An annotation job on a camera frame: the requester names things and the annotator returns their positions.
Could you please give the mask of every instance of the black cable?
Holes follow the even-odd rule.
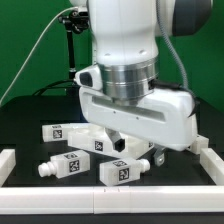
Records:
[[[42,89],[39,89],[35,92],[35,95],[33,94],[32,96],[41,96],[43,95],[44,92],[46,92],[49,89],[72,89],[74,86],[58,86],[58,87],[45,87]]]
[[[38,96],[41,96],[47,89],[49,89],[51,87],[54,87],[54,86],[57,86],[57,85],[60,85],[60,84],[63,84],[63,83],[67,83],[67,82],[74,83],[74,80],[73,79],[65,79],[65,80],[60,80],[60,81],[57,81],[57,82],[53,82],[53,83],[45,86],[44,88],[38,89],[32,95],[35,96],[38,93]]]

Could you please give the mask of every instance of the white cable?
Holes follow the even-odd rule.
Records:
[[[17,81],[17,79],[19,78],[20,74],[22,73],[23,69],[25,68],[27,62],[29,61],[29,59],[31,58],[33,52],[35,51],[35,49],[37,48],[38,44],[40,43],[42,37],[44,36],[44,34],[47,32],[47,30],[50,28],[50,26],[52,25],[52,23],[64,12],[67,11],[71,11],[74,10],[75,7],[71,7],[68,9],[65,9],[63,11],[61,11],[60,13],[58,13],[52,20],[51,22],[46,26],[46,28],[44,29],[44,31],[41,33],[40,37],[38,38],[37,42],[35,43],[35,45],[33,46],[32,50],[30,51],[28,57],[26,58],[25,62],[23,63],[22,67],[20,68],[20,70],[18,71],[18,73],[16,74],[15,78],[13,79],[13,81],[11,82],[10,86],[8,87],[8,89],[5,91],[5,93],[3,94],[1,100],[0,100],[0,107],[3,103],[3,100],[5,99],[5,97],[8,95],[9,91],[12,89],[13,85],[15,84],[15,82]]]

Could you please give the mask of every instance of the small white cube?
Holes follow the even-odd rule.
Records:
[[[187,148],[187,150],[194,153],[195,155],[199,155],[201,153],[201,149],[208,148],[208,144],[208,138],[198,135],[195,142],[190,146],[190,148]]]

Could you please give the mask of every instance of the wire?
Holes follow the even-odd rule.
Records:
[[[58,13],[51,21],[50,23],[46,26],[46,28],[44,29],[44,31],[41,33],[40,37],[38,38],[37,42],[34,44],[32,50],[30,51],[28,57],[26,58],[26,60],[24,61],[23,65],[21,66],[20,70],[18,71],[18,73],[16,74],[15,78],[13,79],[13,81],[11,82],[11,84],[9,85],[8,89],[5,91],[5,93],[3,94],[1,100],[0,100],[0,107],[3,103],[3,100],[5,99],[5,97],[8,95],[8,93],[10,92],[10,90],[12,89],[13,85],[15,84],[15,82],[17,81],[17,79],[19,78],[20,74],[22,73],[22,71],[24,70],[27,62],[29,61],[29,59],[31,58],[31,56],[33,55],[35,49],[37,48],[38,44],[40,43],[41,39],[43,38],[44,34],[48,31],[48,29],[50,28],[50,26],[53,24],[53,22],[62,14],[65,13],[67,11],[71,11],[74,10],[75,7],[71,7],[68,9],[65,9],[63,11],[61,11],[60,13]]]
[[[51,89],[73,89],[74,86],[54,86],[54,87],[44,87],[42,89],[37,90],[33,96],[41,96],[44,92]]]
[[[40,92],[40,95],[41,95],[43,92],[45,92],[44,89],[50,88],[50,87],[53,87],[53,86],[57,86],[57,85],[60,85],[60,84],[63,84],[63,83],[67,83],[67,82],[74,82],[74,81],[72,79],[65,79],[65,80],[57,81],[57,82],[54,82],[54,83],[51,83],[51,84],[45,86],[44,88],[41,88],[41,89],[37,90],[32,95],[35,96],[38,92]]]
[[[167,47],[169,48],[171,54],[173,55],[174,60],[176,61],[179,70],[181,72],[182,75],[182,79],[183,79],[183,86],[184,88],[188,89],[188,77],[187,77],[187,72],[186,69],[184,67],[183,62],[181,61],[179,55],[177,54],[175,48],[173,47],[173,44],[170,41],[170,38],[166,32],[166,29],[164,27],[161,15],[160,15],[160,0],[156,0],[156,11],[157,11],[157,21],[161,30],[161,33],[163,35],[163,39],[167,45]]]

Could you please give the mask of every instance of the white plastic housing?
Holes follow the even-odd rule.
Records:
[[[16,165],[15,149],[4,149],[0,154],[0,187]]]
[[[125,139],[125,149],[122,152],[113,149],[111,139],[103,127],[93,124],[88,124],[88,127],[77,128],[69,132],[68,146],[115,158],[132,157],[134,159],[138,159],[154,147],[153,144],[149,145],[148,141],[120,134]]]
[[[53,124],[42,126],[42,137],[44,142],[63,141],[68,139],[68,132],[76,128],[86,127],[84,123]]]
[[[119,159],[100,164],[100,181],[107,186],[114,186],[140,179],[140,173],[150,169],[146,159]]]
[[[130,65],[158,55],[155,0],[88,2],[97,63]]]
[[[217,185],[224,185],[224,161],[213,149],[201,149],[200,164]]]
[[[51,157],[51,162],[38,167],[41,177],[56,175],[62,178],[90,170],[90,156],[79,150]]]
[[[87,0],[69,0],[73,6],[86,6]]]
[[[91,123],[182,151],[197,137],[194,102],[189,93],[154,89],[135,107],[112,104],[100,92],[80,89],[83,115]]]

